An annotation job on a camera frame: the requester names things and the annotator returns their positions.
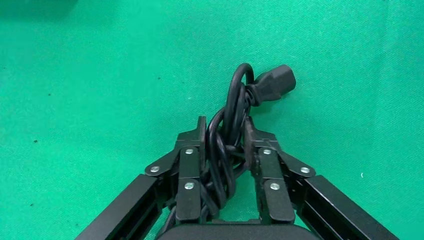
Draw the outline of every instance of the green backdrop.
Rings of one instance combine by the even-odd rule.
[[[213,116],[242,62],[297,78],[253,110],[259,129],[399,238],[424,239],[423,11],[422,0],[1,0],[0,239],[75,238]],[[222,218],[256,218],[253,179],[237,187]]]

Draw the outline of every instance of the green surface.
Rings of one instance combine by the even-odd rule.
[[[288,64],[297,78],[253,110],[259,129],[399,238],[424,239],[423,11],[422,0],[1,0],[0,239],[75,238],[213,116],[242,62]],[[253,179],[237,187],[221,216],[256,218]]]

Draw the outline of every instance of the screw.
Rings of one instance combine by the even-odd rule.
[[[194,184],[194,183],[192,183],[192,182],[187,182],[187,183],[184,185],[184,188],[185,188],[185,189],[187,189],[187,190],[193,189],[194,187],[195,187],[195,184]]]
[[[271,189],[272,190],[278,190],[278,189],[280,189],[280,185],[277,184],[277,183],[271,183]]]
[[[158,166],[152,166],[151,168],[150,168],[150,172],[152,172],[152,173],[156,173],[156,172],[158,172],[159,171],[159,169],[161,169],[160,167],[158,167]]]
[[[302,167],[302,168],[300,169],[300,171],[301,171],[302,173],[308,174],[311,170],[309,170],[309,168],[307,168],[307,167]]]

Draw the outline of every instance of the black plug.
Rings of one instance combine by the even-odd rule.
[[[246,86],[246,89],[254,98],[252,106],[257,107],[262,102],[281,99],[281,96],[295,87],[296,79],[292,69],[287,65],[281,65],[259,75],[253,84]]]

